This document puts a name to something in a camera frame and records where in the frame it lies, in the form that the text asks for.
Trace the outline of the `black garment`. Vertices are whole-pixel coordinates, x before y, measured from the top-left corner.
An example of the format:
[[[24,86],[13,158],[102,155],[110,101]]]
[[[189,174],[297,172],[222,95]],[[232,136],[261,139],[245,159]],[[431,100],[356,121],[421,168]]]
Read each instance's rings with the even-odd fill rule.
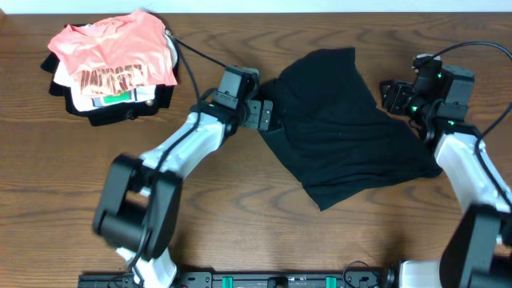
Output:
[[[273,103],[261,136],[320,210],[442,172],[412,129],[377,107],[355,56],[353,47],[315,50],[260,88]]]

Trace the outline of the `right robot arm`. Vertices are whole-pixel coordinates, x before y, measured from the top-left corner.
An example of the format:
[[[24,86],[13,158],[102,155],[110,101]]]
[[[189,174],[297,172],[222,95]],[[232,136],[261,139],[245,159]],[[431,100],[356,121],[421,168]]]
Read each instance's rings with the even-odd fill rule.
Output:
[[[483,133],[465,120],[474,72],[431,54],[416,56],[413,69],[412,82],[381,83],[382,106],[416,125],[452,185],[462,219],[439,260],[404,261],[388,285],[509,287],[511,257],[495,247],[511,245],[511,189],[490,160]]]

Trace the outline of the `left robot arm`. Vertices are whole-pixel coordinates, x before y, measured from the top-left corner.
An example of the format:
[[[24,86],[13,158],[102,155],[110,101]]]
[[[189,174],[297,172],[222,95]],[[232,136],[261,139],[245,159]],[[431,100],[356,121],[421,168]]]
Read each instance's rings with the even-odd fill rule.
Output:
[[[80,287],[170,287],[177,267],[169,244],[178,218],[182,184],[208,154],[240,126],[267,130],[273,104],[257,97],[254,68],[227,66],[219,87],[204,93],[184,124],[137,158],[111,163],[93,218],[93,231],[126,262],[122,274],[83,275]]]

